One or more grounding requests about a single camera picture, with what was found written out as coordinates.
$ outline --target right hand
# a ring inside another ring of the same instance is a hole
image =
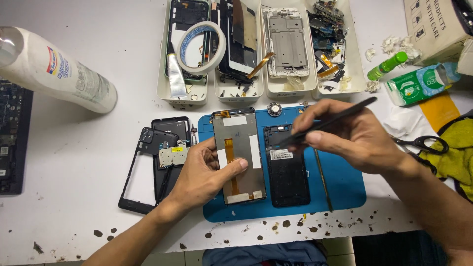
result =
[[[351,106],[351,103],[322,99],[294,120],[292,133],[307,130],[315,119],[326,120]],[[368,108],[342,119],[325,131],[309,132],[303,145],[289,147],[289,151],[300,151],[307,145],[340,155],[355,169],[369,174],[387,174],[399,170],[405,161],[412,163],[412,157],[396,147]]]

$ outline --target label sticker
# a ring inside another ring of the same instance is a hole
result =
[[[8,155],[8,147],[1,147],[0,155]]]
[[[271,154],[271,160],[294,158],[294,155],[292,154],[292,152],[289,152],[288,149],[270,151],[270,154]]]

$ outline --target cardboard box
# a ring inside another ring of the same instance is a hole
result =
[[[422,51],[415,65],[456,62],[466,40],[464,30],[448,0],[404,0],[407,30],[414,47]]]

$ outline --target circuit board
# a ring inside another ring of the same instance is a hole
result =
[[[0,195],[21,193],[32,99],[0,77]]]

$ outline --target left hand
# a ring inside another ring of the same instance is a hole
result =
[[[247,167],[248,161],[238,158],[219,170],[215,138],[210,138],[189,149],[181,174],[165,200],[173,201],[184,212],[201,207]]]

